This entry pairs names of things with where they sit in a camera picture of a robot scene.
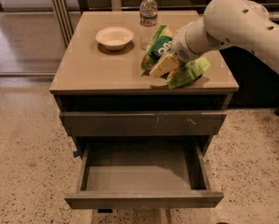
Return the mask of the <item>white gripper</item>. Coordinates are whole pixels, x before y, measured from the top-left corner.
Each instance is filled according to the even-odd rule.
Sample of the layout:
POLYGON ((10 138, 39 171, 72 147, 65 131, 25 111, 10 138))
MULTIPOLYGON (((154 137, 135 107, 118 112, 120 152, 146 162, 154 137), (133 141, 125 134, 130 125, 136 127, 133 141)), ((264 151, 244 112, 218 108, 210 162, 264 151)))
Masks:
POLYGON ((188 29, 189 24, 175 32, 172 40, 173 54, 165 54, 159 59, 149 72, 152 77, 162 77, 173 71, 178 66, 178 60, 187 63, 202 56, 200 52, 195 52, 188 44, 188 29))

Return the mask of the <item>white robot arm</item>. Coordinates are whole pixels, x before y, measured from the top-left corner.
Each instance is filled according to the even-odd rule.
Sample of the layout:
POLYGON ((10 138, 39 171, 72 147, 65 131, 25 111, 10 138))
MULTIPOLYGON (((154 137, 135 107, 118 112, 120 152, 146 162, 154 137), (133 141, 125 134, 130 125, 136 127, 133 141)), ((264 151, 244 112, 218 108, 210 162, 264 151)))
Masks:
POLYGON ((249 51, 279 75, 279 24, 264 6, 249 0, 212 0, 202 17, 177 30, 172 52, 161 56, 150 75, 161 77, 179 63, 232 46, 249 51))

